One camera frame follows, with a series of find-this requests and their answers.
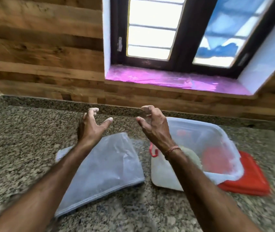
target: forearm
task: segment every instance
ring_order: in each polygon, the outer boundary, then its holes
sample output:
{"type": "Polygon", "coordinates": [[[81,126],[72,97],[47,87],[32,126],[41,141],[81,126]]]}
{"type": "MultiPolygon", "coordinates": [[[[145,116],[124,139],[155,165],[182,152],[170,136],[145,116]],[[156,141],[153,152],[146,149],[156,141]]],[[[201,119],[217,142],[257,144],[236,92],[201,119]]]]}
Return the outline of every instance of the forearm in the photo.
{"type": "Polygon", "coordinates": [[[168,160],[204,230],[260,231],[236,203],[215,186],[181,150],[172,151],[168,160]]]}
{"type": "Polygon", "coordinates": [[[91,148],[87,144],[76,145],[15,204],[6,209],[0,215],[0,232],[44,231],[91,148]]]}

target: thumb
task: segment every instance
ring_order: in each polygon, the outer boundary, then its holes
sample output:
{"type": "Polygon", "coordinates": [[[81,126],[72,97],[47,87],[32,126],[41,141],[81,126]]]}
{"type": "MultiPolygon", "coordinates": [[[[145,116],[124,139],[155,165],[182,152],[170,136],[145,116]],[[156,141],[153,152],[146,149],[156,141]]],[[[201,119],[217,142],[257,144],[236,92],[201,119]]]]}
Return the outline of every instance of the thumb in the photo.
{"type": "Polygon", "coordinates": [[[113,119],[112,117],[107,118],[107,119],[100,125],[100,127],[102,127],[102,128],[104,129],[104,131],[107,130],[108,127],[113,123],[113,120],[114,120],[114,119],[113,119]]]}
{"type": "Polygon", "coordinates": [[[150,130],[150,129],[151,129],[151,125],[148,124],[144,118],[138,116],[138,117],[136,117],[136,121],[138,122],[138,124],[139,124],[143,129],[147,129],[147,130],[150,130]]]}

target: window frame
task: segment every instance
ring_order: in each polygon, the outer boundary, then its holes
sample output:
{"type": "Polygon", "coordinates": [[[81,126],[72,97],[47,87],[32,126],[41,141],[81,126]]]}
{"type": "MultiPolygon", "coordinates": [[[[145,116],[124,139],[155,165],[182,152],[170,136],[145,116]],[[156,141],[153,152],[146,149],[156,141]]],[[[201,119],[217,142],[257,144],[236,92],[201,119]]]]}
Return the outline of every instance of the window frame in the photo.
{"type": "Polygon", "coordinates": [[[187,0],[168,61],[127,56],[129,0],[111,0],[111,63],[182,73],[237,78],[275,26],[275,0],[230,68],[193,64],[217,0],[187,0]],[[118,51],[119,37],[122,50],[118,51]]]}

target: window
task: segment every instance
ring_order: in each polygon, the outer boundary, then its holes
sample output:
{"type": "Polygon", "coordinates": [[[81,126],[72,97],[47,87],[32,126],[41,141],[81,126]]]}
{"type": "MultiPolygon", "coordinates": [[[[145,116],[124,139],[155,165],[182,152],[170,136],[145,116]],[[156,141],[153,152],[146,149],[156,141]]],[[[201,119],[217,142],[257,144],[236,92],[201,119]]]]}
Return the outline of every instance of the window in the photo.
{"type": "Polygon", "coordinates": [[[111,0],[112,63],[237,78],[275,25],[275,0],[111,0]]]}

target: wrist band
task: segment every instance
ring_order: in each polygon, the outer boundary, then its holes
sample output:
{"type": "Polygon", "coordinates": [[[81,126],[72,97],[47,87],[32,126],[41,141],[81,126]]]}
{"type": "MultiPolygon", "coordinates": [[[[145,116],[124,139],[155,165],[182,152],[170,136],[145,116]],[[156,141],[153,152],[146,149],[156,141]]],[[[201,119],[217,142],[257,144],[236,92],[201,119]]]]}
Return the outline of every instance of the wrist band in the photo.
{"type": "Polygon", "coordinates": [[[166,160],[167,160],[167,157],[170,154],[170,152],[175,150],[175,149],[180,149],[180,147],[179,146],[173,146],[164,153],[164,157],[165,157],[166,160]]]}

